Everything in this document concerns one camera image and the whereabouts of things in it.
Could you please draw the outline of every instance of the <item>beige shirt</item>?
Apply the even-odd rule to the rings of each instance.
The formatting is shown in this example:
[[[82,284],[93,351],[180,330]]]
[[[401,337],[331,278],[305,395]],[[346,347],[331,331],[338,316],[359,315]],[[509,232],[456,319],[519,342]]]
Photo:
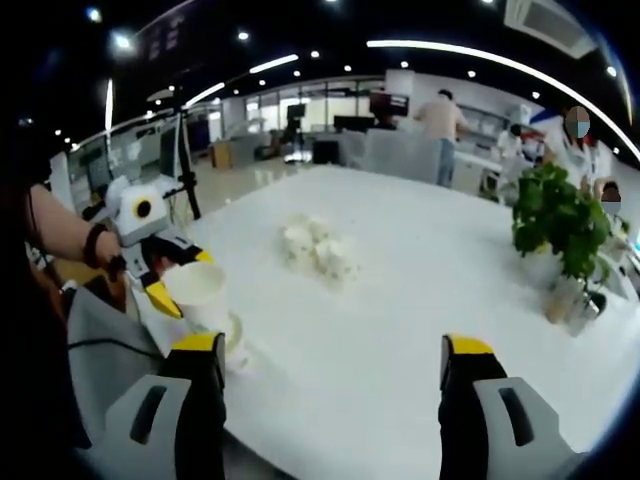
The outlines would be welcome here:
[[[467,126],[460,108],[447,98],[437,98],[423,105],[417,117],[422,121],[427,137],[446,138],[453,143],[456,141],[456,127]]]

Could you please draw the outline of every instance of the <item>hand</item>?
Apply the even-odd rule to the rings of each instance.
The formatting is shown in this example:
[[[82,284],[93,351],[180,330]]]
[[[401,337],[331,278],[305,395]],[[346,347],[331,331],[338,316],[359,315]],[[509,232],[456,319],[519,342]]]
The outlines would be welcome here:
[[[122,254],[118,236],[113,232],[102,232],[96,240],[96,260],[101,268],[108,270],[111,260]]]

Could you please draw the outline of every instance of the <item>ceiling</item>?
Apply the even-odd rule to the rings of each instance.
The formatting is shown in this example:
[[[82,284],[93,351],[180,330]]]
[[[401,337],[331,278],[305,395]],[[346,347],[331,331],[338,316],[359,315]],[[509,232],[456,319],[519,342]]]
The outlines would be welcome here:
[[[352,75],[382,75],[387,68],[398,68],[401,61],[408,61],[419,72],[456,78],[466,78],[466,72],[474,70],[474,81],[526,98],[538,91],[538,103],[550,108],[575,103],[545,83],[485,60],[443,52],[366,47],[367,40],[411,39],[477,48],[545,72],[595,103],[637,142],[640,128],[629,125],[619,83],[606,74],[607,61],[601,51],[574,60],[540,40],[506,28],[506,2],[110,0],[92,4],[102,12],[100,24],[86,18],[86,2],[46,2],[38,6],[38,12],[22,5],[17,22],[28,34],[24,39],[5,40],[27,44],[20,47],[14,61],[12,114],[33,119],[29,135],[37,141],[32,143],[38,146],[37,155],[49,158],[47,152],[60,150],[65,136],[80,141],[104,128],[108,78],[115,80],[117,124],[144,114],[150,108],[147,98],[168,85],[178,87],[176,94],[184,102],[207,87],[226,82],[227,87],[216,94],[224,98],[234,89],[250,94],[294,80],[344,75],[346,64],[352,66]],[[599,9],[580,5],[576,10],[577,2],[564,3],[584,25],[592,31],[595,25],[606,37],[627,78],[638,85],[637,42],[632,41],[632,22],[620,21],[625,18],[622,7],[616,10],[602,4]],[[180,4],[174,14],[158,19]],[[174,37],[177,46],[163,49],[150,60],[150,46],[157,38],[166,45],[171,24],[178,17],[182,22]],[[108,45],[116,29],[137,33],[136,55],[114,59]],[[247,42],[237,39],[240,30],[250,33]],[[312,50],[318,50],[321,58],[311,59]],[[300,56],[294,64],[260,75],[248,74],[253,66],[292,53]],[[294,70],[302,72],[301,78],[293,77]],[[258,85],[259,79],[266,81],[264,87]],[[56,129],[64,132],[61,137],[53,135]],[[608,129],[598,124],[593,129],[611,146],[619,144]],[[621,150],[624,157],[626,149]],[[626,158],[632,161],[629,152]]]

